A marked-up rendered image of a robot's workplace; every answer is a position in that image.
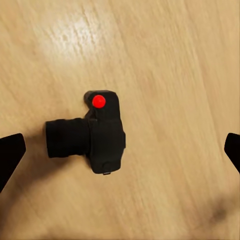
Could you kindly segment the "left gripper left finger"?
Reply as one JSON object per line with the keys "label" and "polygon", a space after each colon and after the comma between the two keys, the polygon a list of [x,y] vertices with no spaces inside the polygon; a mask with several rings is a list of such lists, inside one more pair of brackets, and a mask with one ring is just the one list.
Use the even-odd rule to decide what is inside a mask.
{"label": "left gripper left finger", "polygon": [[0,138],[0,193],[26,152],[21,133]]}

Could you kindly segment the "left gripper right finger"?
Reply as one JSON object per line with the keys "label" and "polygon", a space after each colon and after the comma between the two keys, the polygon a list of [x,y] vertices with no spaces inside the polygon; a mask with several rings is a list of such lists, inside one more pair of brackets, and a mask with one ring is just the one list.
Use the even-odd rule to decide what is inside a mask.
{"label": "left gripper right finger", "polygon": [[240,173],[240,135],[228,133],[224,151]]}

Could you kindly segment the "digital camera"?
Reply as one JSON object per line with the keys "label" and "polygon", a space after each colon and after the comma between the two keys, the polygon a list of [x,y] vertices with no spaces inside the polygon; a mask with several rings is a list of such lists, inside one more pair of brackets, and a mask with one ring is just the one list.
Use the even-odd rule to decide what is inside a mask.
{"label": "digital camera", "polygon": [[85,118],[45,123],[48,157],[85,154],[95,174],[108,175],[121,168],[126,149],[119,98],[110,90],[90,90],[84,97],[91,102]]}

